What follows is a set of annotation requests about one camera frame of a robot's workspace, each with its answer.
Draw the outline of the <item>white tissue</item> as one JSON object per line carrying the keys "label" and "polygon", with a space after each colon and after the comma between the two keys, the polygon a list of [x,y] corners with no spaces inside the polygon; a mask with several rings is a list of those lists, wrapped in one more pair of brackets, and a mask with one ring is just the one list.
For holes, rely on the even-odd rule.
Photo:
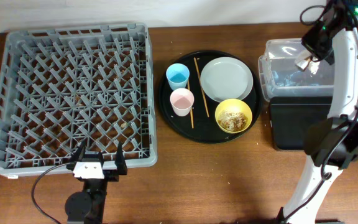
{"label": "white tissue", "polygon": [[309,70],[313,75],[317,74],[320,61],[308,50],[303,50],[295,59],[295,65],[302,72]]}

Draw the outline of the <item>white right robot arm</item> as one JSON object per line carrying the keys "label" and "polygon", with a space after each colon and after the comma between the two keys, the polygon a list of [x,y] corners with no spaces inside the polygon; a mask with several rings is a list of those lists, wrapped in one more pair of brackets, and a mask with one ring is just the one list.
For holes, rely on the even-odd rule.
{"label": "white right robot arm", "polygon": [[328,117],[308,130],[303,173],[275,223],[315,223],[333,182],[358,160],[358,1],[328,1],[322,9],[301,43],[309,60],[334,65],[333,98]]}

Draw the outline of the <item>yellow bowl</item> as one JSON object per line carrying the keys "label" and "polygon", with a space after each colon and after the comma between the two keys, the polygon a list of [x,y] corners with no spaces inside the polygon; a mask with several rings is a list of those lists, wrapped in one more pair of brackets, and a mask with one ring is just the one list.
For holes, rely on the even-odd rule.
{"label": "yellow bowl", "polygon": [[215,109],[215,120],[219,128],[229,134],[237,134],[250,127],[254,115],[251,108],[238,99],[220,102]]}

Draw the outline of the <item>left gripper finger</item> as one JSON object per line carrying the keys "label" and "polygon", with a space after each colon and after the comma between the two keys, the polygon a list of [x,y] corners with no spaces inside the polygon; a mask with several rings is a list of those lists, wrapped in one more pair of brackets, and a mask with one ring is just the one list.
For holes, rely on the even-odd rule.
{"label": "left gripper finger", "polygon": [[73,153],[70,162],[81,161],[86,149],[86,141],[83,140],[80,142],[79,146],[76,148],[76,151]]}
{"label": "left gripper finger", "polygon": [[118,143],[114,163],[116,165],[116,170],[119,175],[127,175],[127,165],[125,162],[124,151],[122,150],[122,142]]}

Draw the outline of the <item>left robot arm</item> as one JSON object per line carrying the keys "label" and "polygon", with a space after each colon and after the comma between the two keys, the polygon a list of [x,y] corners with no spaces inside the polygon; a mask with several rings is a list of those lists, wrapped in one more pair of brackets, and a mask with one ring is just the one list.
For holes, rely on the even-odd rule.
{"label": "left robot arm", "polygon": [[127,175],[121,142],[118,143],[114,163],[115,169],[103,169],[101,152],[88,151],[85,142],[76,148],[67,169],[83,183],[83,189],[71,194],[65,202],[68,223],[103,222],[108,183],[117,182],[121,175]]}

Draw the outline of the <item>pale green plate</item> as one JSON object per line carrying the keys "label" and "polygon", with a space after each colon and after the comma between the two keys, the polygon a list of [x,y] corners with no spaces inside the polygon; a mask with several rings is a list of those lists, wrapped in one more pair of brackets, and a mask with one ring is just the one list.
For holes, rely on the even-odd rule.
{"label": "pale green plate", "polygon": [[250,68],[233,57],[219,57],[208,62],[201,71],[201,87],[214,101],[243,100],[254,85]]}

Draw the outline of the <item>pink plastic cup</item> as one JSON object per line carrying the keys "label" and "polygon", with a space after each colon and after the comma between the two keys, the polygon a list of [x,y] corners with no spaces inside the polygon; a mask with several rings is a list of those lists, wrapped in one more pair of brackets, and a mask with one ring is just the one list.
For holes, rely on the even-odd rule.
{"label": "pink plastic cup", "polygon": [[178,116],[186,116],[192,109],[194,100],[192,92],[186,88],[178,88],[170,95],[170,104]]}

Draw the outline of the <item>blue plastic cup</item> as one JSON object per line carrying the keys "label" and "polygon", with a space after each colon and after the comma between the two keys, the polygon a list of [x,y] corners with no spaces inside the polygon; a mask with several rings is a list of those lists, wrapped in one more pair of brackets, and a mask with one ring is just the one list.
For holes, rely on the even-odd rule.
{"label": "blue plastic cup", "polygon": [[182,63],[171,64],[167,68],[165,74],[168,84],[172,90],[185,88],[190,77],[188,67]]}

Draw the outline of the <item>food scraps pile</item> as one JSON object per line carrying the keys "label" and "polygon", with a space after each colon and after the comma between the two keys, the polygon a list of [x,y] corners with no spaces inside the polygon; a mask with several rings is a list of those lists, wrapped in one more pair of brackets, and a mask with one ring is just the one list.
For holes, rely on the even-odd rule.
{"label": "food scraps pile", "polygon": [[226,131],[238,132],[245,128],[248,119],[244,113],[224,110],[218,118],[219,125]]}

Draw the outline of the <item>wooden chopstick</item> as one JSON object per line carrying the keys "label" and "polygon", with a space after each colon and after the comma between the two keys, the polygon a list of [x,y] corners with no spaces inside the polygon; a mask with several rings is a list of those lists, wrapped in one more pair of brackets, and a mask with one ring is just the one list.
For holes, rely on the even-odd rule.
{"label": "wooden chopstick", "polygon": [[[190,80],[187,81],[187,89],[190,91]],[[190,107],[191,128],[194,129],[193,108]]]}
{"label": "wooden chopstick", "polygon": [[199,84],[200,84],[200,90],[201,90],[201,96],[203,98],[204,108],[205,108],[205,111],[206,111],[206,115],[209,118],[208,104],[207,104],[207,101],[206,101],[206,97],[205,97],[203,87],[201,86],[201,74],[200,74],[200,70],[199,70],[199,66],[198,66],[198,60],[197,60],[196,57],[193,57],[193,60],[194,60],[194,64],[195,64],[195,68],[196,68],[196,72],[197,72],[197,76],[198,76],[198,80],[199,80]]}

